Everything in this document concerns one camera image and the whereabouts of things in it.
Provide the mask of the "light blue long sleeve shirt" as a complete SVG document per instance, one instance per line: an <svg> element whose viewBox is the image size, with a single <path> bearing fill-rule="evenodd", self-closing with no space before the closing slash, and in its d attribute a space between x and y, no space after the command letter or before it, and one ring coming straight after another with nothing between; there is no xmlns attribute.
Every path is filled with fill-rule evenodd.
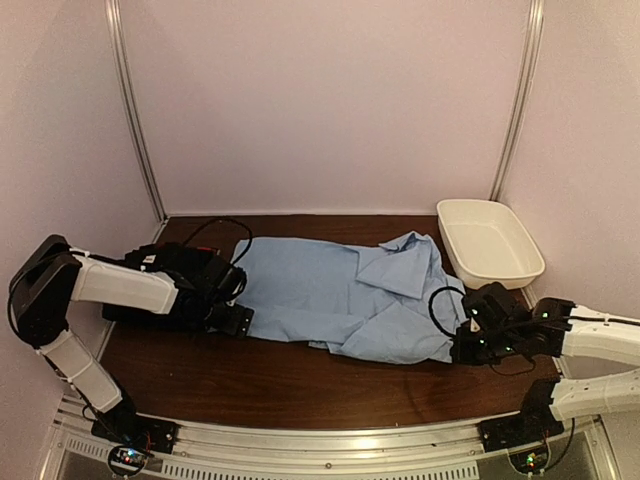
<svg viewBox="0 0 640 480"><path fill-rule="evenodd" d="M234 257L248 276L239 302L254 311L253 338L389 364L451 362L464 286L428 235L376 247L256 237Z"/></svg>

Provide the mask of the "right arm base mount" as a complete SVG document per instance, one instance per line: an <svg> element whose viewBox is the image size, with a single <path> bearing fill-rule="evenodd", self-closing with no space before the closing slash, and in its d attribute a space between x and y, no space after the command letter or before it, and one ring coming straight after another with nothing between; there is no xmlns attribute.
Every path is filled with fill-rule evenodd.
<svg viewBox="0 0 640 480"><path fill-rule="evenodd" d="M478 431L484 451L493 452L542 442L562 434L564 425L553 417L548 405L530 405L513 415L481 421Z"/></svg>

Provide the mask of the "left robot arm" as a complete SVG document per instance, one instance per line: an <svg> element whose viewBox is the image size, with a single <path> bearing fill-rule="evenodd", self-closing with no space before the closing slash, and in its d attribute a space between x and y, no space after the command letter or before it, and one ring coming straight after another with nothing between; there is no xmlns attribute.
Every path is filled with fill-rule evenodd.
<svg viewBox="0 0 640 480"><path fill-rule="evenodd" d="M254 312L238 302L246 272L216 251L181 243L143 245L121 259L46 237L9 284L14 334L74 388L96 423L123 444L144 433L141 416L70 319L91 304L112 323L243 338Z"/></svg>

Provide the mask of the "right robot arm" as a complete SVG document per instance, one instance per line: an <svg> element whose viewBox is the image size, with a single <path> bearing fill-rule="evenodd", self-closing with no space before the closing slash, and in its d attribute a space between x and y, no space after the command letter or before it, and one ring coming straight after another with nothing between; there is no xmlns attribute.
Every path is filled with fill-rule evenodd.
<svg viewBox="0 0 640 480"><path fill-rule="evenodd" d="M533 441L576 417L638 410L638 319L554 297L527 308L499 283L465 295L462 305L466 321L454 334L454 362L497 367L510 357L545 357L563 367L535 381L508 417L519 440Z"/></svg>

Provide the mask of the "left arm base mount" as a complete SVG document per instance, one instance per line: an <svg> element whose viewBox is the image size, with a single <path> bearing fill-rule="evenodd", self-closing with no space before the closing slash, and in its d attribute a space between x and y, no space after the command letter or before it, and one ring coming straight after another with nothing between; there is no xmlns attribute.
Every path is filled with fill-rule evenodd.
<svg viewBox="0 0 640 480"><path fill-rule="evenodd" d="M93 436L146 452L173 452L178 425L138 414L130 400L122 400L107 412L97 410L94 416Z"/></svg>

